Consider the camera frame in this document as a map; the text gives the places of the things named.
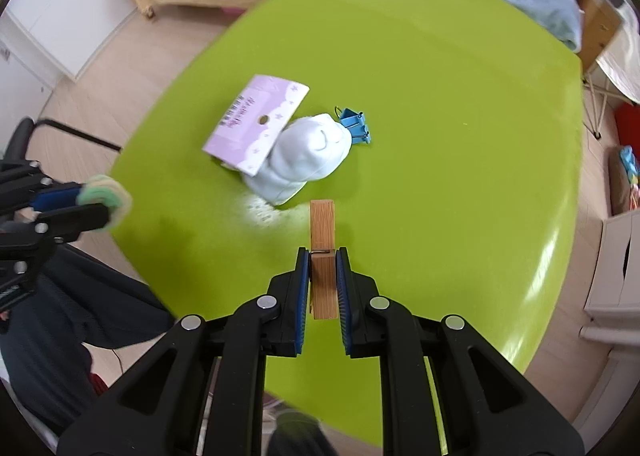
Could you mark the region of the green white tape roll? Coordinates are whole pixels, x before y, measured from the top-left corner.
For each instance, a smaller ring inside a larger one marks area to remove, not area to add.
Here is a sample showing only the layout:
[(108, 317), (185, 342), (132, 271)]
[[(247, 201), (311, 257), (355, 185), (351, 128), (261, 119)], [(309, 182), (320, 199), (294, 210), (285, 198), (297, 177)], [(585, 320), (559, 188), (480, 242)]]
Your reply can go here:
[(78, 205), (104, 205), (108, 211), (108, 220), (104, 229), (117, 226), (132, 207), (132, 198), (128, 191), (110, 176), (97, 175), (82, 185), (76, 197)]

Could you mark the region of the wooden clothespin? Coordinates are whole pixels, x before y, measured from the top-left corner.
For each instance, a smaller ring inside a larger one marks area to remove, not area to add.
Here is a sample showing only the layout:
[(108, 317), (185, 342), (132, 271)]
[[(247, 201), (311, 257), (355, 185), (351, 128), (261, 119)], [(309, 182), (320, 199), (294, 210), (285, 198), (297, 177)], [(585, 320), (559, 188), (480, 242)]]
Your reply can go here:
[(314, 319), (337, 319), (334, 201), (311, 200), (310, 312)]

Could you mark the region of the black left shoe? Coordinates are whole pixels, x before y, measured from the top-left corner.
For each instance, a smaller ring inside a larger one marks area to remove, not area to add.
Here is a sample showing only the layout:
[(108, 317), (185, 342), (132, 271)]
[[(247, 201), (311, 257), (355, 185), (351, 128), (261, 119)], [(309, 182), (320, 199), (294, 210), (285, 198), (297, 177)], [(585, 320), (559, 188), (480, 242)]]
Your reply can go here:
[(322, 432), (318, 420), (296, 410), (277, 416), (276, 430), (270, 436), (267, 456), (337, 456)]

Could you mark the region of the white drawer cabinet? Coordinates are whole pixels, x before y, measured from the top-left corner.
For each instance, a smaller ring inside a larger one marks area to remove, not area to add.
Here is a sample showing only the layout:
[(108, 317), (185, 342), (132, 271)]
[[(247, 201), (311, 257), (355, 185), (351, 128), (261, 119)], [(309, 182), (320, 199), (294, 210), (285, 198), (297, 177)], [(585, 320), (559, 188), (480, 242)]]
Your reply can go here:
[(605, 220), (584, 310), (602, 326), (639, 327), (639, 210)]

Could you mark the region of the purple paper card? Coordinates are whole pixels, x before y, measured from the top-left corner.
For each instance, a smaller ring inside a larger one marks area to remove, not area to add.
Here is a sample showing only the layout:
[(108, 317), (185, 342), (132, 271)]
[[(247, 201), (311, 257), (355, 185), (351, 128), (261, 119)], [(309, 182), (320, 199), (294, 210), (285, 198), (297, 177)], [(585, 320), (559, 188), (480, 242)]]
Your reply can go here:
[(309, 91), (307, 85), (286, 78), (254, 75), (224, 112), (204, 153), (254, 176)]

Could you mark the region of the white sock bundle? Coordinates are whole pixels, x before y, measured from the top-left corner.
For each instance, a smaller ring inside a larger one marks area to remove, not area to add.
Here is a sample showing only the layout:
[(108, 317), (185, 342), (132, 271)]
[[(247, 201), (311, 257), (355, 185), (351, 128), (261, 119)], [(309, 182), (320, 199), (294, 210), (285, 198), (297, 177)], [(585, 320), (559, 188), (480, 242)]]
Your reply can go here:
[(332, 174), (352, 147), (349, 130), (327, 113), (299, 118), (288, 124), (267, 159), (245, 185), (270, 205), (284, 205), (309, 182)]

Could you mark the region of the blue toy in pet bed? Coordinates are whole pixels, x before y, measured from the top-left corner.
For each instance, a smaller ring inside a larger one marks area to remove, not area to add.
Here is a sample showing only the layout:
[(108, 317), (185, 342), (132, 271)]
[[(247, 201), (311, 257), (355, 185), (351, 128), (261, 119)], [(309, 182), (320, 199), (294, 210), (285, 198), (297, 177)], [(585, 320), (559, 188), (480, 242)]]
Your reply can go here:
[(632, 190), (639, 190), (639, 164), (637, 162), (636, 156), (634, 155), (634, 150), (630, 146), (624, 146), (620, 153), (620, 162), (623, 164), (623, 168), (625, 170), (629, 185)]

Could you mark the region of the green coffee table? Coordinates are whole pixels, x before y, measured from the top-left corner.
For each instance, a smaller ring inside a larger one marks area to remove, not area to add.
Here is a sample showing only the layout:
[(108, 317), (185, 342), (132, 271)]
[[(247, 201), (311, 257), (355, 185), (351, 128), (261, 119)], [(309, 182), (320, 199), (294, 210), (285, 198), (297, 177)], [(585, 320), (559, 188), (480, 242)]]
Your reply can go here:
[[(335, 205), (352, 268), (416, 315), (469, 320), (516, 368), (564, 281), (582, 164), (582, 66), (520, 12), (458, 0), (264, 0), (171, 84), (117, 158), (134, 201), (113, 236), (177, 315), (216, 318), (263, 293)], [(303, 83), (299, 116), (348, 107), (368, 145), (272, 207), (203, 151), (256, 74)]]

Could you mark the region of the red storage box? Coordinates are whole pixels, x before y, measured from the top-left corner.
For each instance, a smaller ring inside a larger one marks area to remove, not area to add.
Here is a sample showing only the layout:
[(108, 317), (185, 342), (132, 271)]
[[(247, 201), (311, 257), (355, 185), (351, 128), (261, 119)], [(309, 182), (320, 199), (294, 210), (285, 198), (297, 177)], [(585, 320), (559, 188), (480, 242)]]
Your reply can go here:
[(636, 157), (640, 153), (640, 107), (623, 102), (614, 111), (620, 145), (629, 146)]

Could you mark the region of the white folding chair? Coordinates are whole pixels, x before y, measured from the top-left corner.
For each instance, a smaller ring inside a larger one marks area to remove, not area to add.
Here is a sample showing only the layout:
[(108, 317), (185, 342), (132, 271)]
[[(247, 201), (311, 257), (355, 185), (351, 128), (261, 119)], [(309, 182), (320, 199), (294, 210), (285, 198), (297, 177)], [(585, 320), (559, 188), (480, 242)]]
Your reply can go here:
[(582, 78), (587, 93), (584, 125), (600, 141), (608, 100), (639, 104), (639, 21), (628, 4), (616, 9), (620, 26)]

